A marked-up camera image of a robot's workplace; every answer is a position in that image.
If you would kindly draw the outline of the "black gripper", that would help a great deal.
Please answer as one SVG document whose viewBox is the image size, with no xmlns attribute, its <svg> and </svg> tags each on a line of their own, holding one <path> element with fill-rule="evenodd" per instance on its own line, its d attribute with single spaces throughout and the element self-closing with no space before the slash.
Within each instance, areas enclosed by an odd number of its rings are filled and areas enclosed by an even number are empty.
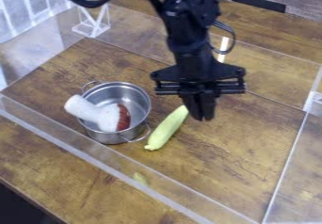
<svg viewBox="0 0 322 224">
<path fill-rule="evenodd" d="M 212 54 L 175 55 L 176 64 L 150 74 L 159 95 L 182 95 L 183 104 L 195 120 L 215 117 L 215 97 L 246 92 L 246 69 L 220 63 Z M 202 94 L 202 107 L 196 94 Z"/>
</svg>

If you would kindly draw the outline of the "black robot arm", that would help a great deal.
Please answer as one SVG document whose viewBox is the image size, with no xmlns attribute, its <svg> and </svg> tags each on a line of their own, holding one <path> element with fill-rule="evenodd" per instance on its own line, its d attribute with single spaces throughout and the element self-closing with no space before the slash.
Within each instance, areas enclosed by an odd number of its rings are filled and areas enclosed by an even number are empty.
<svg viewBox="0 0 322 224">
<path fill-rule="evenodd" d="M 208 28 L 231 28 L 216 21 L 218 0 L 148 0 L 167 32 L 175 65 L 151 73 L 159 95 L 176 95 L 195 120 L 212 120 L 216 99 L 246 91 L 246 69 L 219 62 Z"/>
</svg>

